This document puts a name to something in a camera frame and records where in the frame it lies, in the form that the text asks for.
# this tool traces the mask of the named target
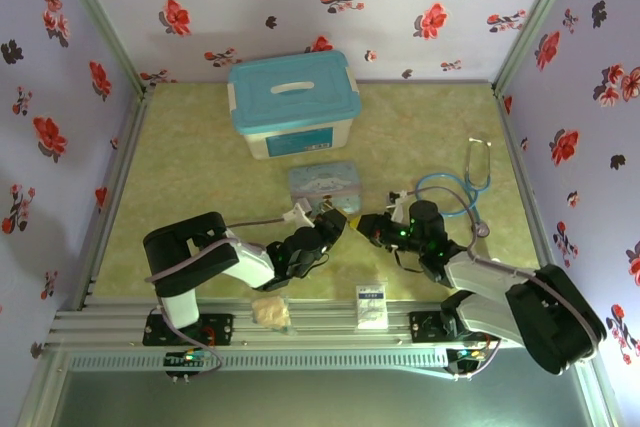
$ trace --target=aluminum frame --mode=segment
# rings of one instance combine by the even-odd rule
[[[163,355],[166,350],[175,350],[175,348],[149,348],[141,344],[145,319],[155,306],[152,300],[95,298],[92,295],[149,99],[142,93],[135,70],[106,14],[99,8],[99,2],[97,0],[82,1],[127,72],[134,88],[141,96],[132,109],[132,115],[126,127],[126,142],[121,146],[113,175],[108,183],[112,201],[105,209],[104,215],[101,216],[97,233],[89,248],[85,276],[73,299],[73,308],[79,311],[58,312],[56,315],[46,341],[47,349],[40,359],[29,394],[23,405],[18,427],[50,427],[52,425],[56,406],[59,405],[64,393],[66,376],[75,368],[77,359],[80,357],[94,360],[109,356],[133,359],[146,355],[155,358]],[[524,54],[530,48],[553,1],[536,1],[532,16],[511,49],[496,82],[493,84],[507,148],[514,166],[536,254],[541,263],[550,261],[551,251],[529,188],[530,184],[519,149],[504,115],[502,92],[513,77]],[[388,302],[389,329],[387,331],[357,332],[355,330],[355,302],[291,301],[292,320],[297,330],[297,334],[292,336],[269,332],[253,324],[248,301],[205,299],[199,303],[199,306],[201,311],[205,313],[226,312],[235,316],[232,343],[229,347],[220,348],[223,356],[225,354],[242,356],[252,352],[265,358],[276,358],[283,352],[290,354],[301,351],[322,356],[323,352],[330,350],[345,352],[345,355],[349,355],[349,353],[358,353],[358,355],[360,353],[364,353],[364,355],[375,355],[375,353],[381,355],[424,353],[427,355],[432,353],[434,358],[437,358],[438,352],[441,352],[438,349],[443,347],[479,347],[468,343],[449,343],[446,345],[413,345],[411,343],[409,330],[411,326],[407,314],[414,310],[438,309],[438,303],[390,301]],[[503,347],[517,346],[505,342]],[[398,363],[390,365],[389,362],[383,362],[383,364],[384,368],[413,368],[413,366],[403,366]],[[615,409],[611,388],[598,359],[595,362],[578,364],[575,369],[591,415],[592,425],[597,427],[622,425],[619,413]]]

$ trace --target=plastic storage box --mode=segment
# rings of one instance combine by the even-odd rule
[[[289,171],[289,190],[295,204],[305,198],[312,208],[312,215],[320,212],[320,205],[330,201],[347,214],[360,211],[362,186],[353,162],[296,167]]]
[[[343,147],[361,110],[335,50],[236,64],[227,87],[233,126],[256,159]]]

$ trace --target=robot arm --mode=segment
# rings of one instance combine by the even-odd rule
[[[378,247],[418,254],[428,278],[458,289],[441,305],[443,334],[449,339],[470,332],[508,339],[523,345],[542,368],[559,374],[595,353],[606,338],[602,322],[559,267],[548,265],[526,275],[506,273],[517,273],[507,266],[497,270],[474,261],[465,247],[448,238],[433,202],[413,203],[408,225],[395,221],[401,216],[397,205],[392,207],[393,215],[364,215],[351,225]],[[570,309],[550,295],[552,291]]]
[[[199,319],[195,288],[219,274],[242,280],[260,291],[284,287],[294,278],[304,278],[314,264],[338,240],[346,218],[330,210],[310,221],[296,204],[285,214],[298,229],[283,242],[265,249],[239,239],[227,229],[222,216],[210,212],[148,234],[142,241],[151,267],[148,282],[173,326],[182,329]],[[191,255],[189,241],[200,252]]]

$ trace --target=white small box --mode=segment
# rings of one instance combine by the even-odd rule
[[[384,285],[356,287],[358,329],[386,330],[389,328],[387,296]]]

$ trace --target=blue stethoscope tubing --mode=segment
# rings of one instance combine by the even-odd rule
[[[444,179],[449,179],[449,180],[453,180],[454,182],[456,182],[464,191],[465,194],[467,194],[467,197],[469,198],[469,208],[471,209],[471,211],[473,212],[473,215],[476,218],[476,222],[480,222],[480,215],[478,214],[478,209],[476,208],[476,203],[478,202],[478,197],[480,196],[480,194],[482,192],[485,192],[489,186],[491,185],[491,176],[487,177],[487,181],[485,183],[485,185],[481,188],[476,188],[471,184],[471,181],[469,180],[469,177],[467,175],[465,175],[465,179],[462,180],[460,177],[457,177],[453,174],[448,174],[446,172],[436,172],[434,174],[429,174],[429,175],[425,175],[423,178],[421,178],[418,183],[416,184],[416,198],[418,200],[422,200],[422,196],[421,196],[421,192],[420,189],[422,188],[422,184],[425,182],[428,182],[430,180],[433,179],[438,179],[438,178],[444,178]],[[440,212],[440,214],[444,217],[458,217],[459,215],[464,215],[466,213],[466,210],[464,209],[460,209],[457,210],[455,212]]]

